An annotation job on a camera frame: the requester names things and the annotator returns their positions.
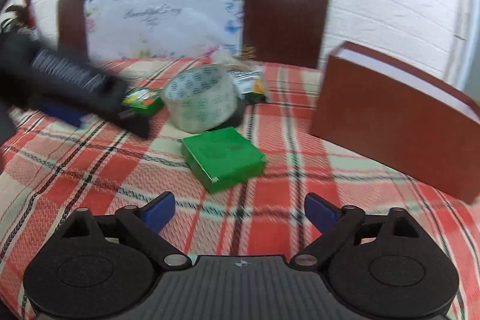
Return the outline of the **green flat box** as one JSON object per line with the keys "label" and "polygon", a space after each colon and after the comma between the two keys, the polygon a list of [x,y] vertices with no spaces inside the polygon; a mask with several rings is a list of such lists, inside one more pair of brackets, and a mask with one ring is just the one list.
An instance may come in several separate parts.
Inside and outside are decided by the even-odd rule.
{"label": "green flat box", "polygon": [[235,128],[226,127],[182,139],[181,153],[210,194],[264,173],[267,157]]}

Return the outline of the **red feather plant decoration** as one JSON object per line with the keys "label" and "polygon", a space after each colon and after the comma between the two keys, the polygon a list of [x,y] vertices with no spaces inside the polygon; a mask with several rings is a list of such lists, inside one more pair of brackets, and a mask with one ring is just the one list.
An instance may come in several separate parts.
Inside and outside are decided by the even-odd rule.
{"label": "red feather plant decoration", "polygon": [[23,34],[32,40],[39,40],[37,21],[32,9],[32,0],[24,0],[23,5],[10,5],[6,13],[14,16],[1,22],[1,39],[8,34]]}

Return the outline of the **clear packing tape roll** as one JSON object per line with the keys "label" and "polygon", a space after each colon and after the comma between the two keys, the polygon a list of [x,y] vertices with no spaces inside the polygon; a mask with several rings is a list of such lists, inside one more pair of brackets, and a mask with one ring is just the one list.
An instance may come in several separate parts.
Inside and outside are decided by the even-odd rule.
{"label": "clear packing tape roll", "polygon": [[162,88],[172,123],[196,134],[227,121],[238,108],[238,91],[225,67],[207,64],[182,71]]}

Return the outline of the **brown cardboard storage box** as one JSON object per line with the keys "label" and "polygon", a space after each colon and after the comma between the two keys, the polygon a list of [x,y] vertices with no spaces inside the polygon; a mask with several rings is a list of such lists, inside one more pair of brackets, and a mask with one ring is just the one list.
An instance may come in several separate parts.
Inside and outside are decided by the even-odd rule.
{"label": "brown cardboard storage box", "polygon": [[479,196],[479,103],[374,49],[330,53],[310,132],[468,204]]}

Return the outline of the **plaid red bedspread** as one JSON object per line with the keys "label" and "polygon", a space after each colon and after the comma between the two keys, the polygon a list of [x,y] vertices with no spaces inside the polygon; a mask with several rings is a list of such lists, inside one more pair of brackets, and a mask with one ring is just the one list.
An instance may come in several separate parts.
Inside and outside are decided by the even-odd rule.
{"label": "plaid red bedspread", "polygon": [[1,302],[17,318],[32,316],[22,278],[27,264],[72,211],[112,214],[163,192],[176,199],[163,237],[191,257],[281,254],[317,238],[304,197],[370,214],[398,206],[411,213],[454,263],[459,291],[452,319],[479,317],[479,205],[409,178],[309,133],[320,72],[268,63],[255,89],[263,101],[242,107],[241,125],[219,145],[202,136],[185,153],[159,91],[200,58],[116,60],[111,71],[134,86],[129,101],[148,107],[142,140],[96,117],[71,127],[40,112],[16,110],[18,131],[3,147]]}

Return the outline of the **small green snack pack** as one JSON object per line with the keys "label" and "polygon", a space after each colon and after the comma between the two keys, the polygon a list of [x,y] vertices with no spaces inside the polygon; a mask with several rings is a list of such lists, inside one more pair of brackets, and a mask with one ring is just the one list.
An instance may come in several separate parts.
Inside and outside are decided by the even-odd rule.
{"label": "small green snack pack", "polygon": [[164,107],[164,101],[159,89],[136,87],[126,93],[122,105],[137,113],[151,117]]}

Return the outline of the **dark foil snack packet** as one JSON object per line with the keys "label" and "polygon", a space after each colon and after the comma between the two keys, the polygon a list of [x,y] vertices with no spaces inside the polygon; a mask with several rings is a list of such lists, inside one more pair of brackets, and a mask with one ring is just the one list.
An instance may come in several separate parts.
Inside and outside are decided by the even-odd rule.
{"label": "dark foil snack packet", "polygon": [[247,105],[267,103],[270,101],[270,91],[264,71],[264,66],[253,66],[253,69],[248,71],[241,71],[234,68],[227,71],[240,94],[240,98],[245,101]]}

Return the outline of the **floral pillow in plastic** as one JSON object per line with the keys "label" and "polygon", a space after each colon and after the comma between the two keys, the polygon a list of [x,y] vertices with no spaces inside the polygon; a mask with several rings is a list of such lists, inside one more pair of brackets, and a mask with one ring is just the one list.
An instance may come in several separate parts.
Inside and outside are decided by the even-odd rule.
{"label": "floral pillow in plastic", "polygon": [[84,0],[87,50],[120,58],[239,55],[244,0]]}

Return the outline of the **cotton swabs plastic bag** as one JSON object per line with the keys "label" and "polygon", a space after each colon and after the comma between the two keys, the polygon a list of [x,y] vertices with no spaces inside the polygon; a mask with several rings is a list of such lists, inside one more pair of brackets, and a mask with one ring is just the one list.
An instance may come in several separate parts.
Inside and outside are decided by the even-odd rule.
{"label": "cotton swabs plastic bag", "polygon": [[218,49],[212,53],[211,59],[215,64],[223,65],[227,69],[235,71],[255,71],[256,68],[248,62],[244,62],[234,57],[225,49]]}

